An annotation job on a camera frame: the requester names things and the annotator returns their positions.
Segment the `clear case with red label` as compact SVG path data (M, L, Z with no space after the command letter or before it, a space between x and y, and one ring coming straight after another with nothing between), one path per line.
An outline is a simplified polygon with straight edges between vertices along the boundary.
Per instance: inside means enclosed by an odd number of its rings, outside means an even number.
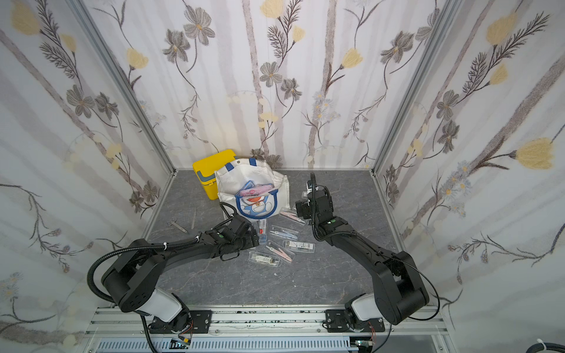
M260 245L266 244L268 241L266 219L261 219L258 221L258 235L259 235L259 244Z

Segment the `white canvas cartoon tote bag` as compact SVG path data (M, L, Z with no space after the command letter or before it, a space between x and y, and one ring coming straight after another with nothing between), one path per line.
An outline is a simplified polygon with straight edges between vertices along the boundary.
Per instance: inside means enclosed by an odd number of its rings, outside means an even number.
M219 200L251 221L268 219L290 207L288 177L254 158L237 159L215 172Z

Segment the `clear long compass case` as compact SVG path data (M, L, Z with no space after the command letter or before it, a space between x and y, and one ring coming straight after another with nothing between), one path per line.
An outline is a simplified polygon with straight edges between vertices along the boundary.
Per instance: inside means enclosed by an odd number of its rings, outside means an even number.
M291 252L307 254L315 253L315 244L309 242L285 240L283 242L283 247Z

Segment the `pink compass set case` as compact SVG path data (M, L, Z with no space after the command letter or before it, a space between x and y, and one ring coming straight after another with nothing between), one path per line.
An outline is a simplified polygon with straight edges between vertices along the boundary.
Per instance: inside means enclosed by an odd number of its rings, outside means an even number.
M238 192L239 197L258 197L269 191L274 190L275 187L272 184L256 185L251 188L242 189Z

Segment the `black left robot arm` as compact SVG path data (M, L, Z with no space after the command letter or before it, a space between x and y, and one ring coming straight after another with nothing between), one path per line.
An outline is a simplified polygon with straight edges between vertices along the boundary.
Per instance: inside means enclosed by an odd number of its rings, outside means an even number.
M157 349L147 317L153 317L167 333L182 335L194 326L186 304L177 295L158 288L162 274L197 260L233 260L260 244L251 221L225 202L220 206L226 219L194 238L161 244L138 239L101 256L88 270L87 285L95 296L116 304L124 313L140 316L151 352Z

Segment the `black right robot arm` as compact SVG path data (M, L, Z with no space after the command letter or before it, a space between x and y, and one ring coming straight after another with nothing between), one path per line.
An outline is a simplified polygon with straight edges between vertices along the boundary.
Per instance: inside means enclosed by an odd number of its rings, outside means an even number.
M309 221L317 241L345 252L369 273L373 288L369 297L387 322L398 325L429 304L430 294L425 286L428 278L409 253L379 247L345 219L334 215L330 192L316 182L314 173L307 187L307 199L296 202L297 215Z

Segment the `right arm mounting base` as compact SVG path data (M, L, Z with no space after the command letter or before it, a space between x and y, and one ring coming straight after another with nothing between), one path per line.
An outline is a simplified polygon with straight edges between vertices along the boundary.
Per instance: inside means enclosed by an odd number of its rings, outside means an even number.
M381 318L361 320L349 309L326 310L322 326L330 333L385 332L385 325Z

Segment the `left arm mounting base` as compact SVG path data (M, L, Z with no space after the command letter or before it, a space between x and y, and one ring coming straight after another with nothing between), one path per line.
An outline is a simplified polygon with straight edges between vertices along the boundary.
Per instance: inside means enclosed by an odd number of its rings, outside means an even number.
M154 317L149 323L149 332L176 335L207 334L212 322L212 313L212 310L181 310L179 315L169 323Z

